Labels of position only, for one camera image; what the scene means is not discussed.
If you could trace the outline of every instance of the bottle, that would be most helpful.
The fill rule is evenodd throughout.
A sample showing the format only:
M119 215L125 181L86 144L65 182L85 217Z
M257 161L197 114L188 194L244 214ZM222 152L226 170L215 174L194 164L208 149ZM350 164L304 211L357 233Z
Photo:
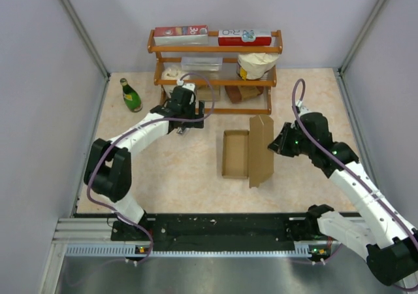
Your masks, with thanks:
M120 79L123 90L123 100L128 109L132 112L138 112L142 109L141 98L138 93L128 84L126 78Z

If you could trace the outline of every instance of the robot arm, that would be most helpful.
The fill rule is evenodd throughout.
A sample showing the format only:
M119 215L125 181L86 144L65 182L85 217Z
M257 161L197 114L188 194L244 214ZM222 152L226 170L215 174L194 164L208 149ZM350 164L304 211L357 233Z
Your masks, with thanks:
M135 131L121 140L109 153L106 161L111 162L111 165L107 165L104 162L100 166L99 172L93 181L92 190L128 220L139 223L145 211L129 192L132 182L131 160L153 141L169 134L173 129L178 129L178 133L182 134L186 129L192 127L203 128L203 121L193 123L175 120L158 121L162 118L190 120L203 118L204 103L199 102L198 114L195 114L195 107L195 85L183 84L176 86L171 93L171 97L167 99L163 106L158 105L152 108L142 121L127 130L127 132ZM152 121L156 122L147 126L144 125ZM93 143L86 173L84 174L85 184L89 182L94 168L106 149L121 135L108 141L97 139Z
M339 240L361 256L374 276L385 285L392 285L418 271L418 251L404 228L382 207L382 203L397 215L415 238L418 237L416 228L393 208L373 184L353 150L343 142L332 140L326 117L310 112L301 101L297 103L297 112L312 137L372 190L369 193L352 175L325 155L305 135L297 121L285 123L268 148L288 157L307 155L314 166L341 188L369 227L365 229L354 224L330 206L321 205L310 207L306 213L307 231L312 235L327 235Z

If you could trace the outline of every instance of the cardboard flap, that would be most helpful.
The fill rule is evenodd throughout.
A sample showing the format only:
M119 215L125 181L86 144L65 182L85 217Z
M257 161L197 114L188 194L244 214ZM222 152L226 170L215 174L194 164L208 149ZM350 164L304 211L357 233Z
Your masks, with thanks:
M259 115L249 119L248 174L249 186L258 187L274 173L274 153L267 149L274 140L274 121Z

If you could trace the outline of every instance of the red and white box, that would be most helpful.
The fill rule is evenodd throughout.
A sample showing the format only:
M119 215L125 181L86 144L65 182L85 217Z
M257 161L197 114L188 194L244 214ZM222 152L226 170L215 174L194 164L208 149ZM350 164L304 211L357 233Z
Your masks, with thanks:
M270 46L272 33L268 29L222 29L217 43L220 46Z
M208 44L208 26L156 27L154 30L156 46L171 44Z

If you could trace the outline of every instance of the beige table surface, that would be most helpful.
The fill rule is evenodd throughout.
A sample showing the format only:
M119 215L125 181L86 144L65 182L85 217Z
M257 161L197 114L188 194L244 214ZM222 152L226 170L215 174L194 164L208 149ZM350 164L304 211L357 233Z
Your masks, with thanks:
M122 77L142 98L144 108L139 113L129 112L123 102L119 84ZM358 153L332 69L278 69L277 78L277 87L272 89L271 115L275 136L284 122L295 120L291 91L296 80L304 78L305 105L328 118L334 140L346 142ZM159 96L153 73L114 73L97 137L106 140L124 132L159 103ZM248 101L247 105L263 104L261 99ZM248 188L248 180L222 178L223 131L248 129L249 118L214 114L206 120L204 129L192 129L183 137L172 132L137 155L132 162L131 192L141 207L147 212L176 213L303 212L313 204L329 204L339 211L354 210L344 194L306 156L276 155L273 177L259 188ZM84 187L78 212L108 210L89 202Z

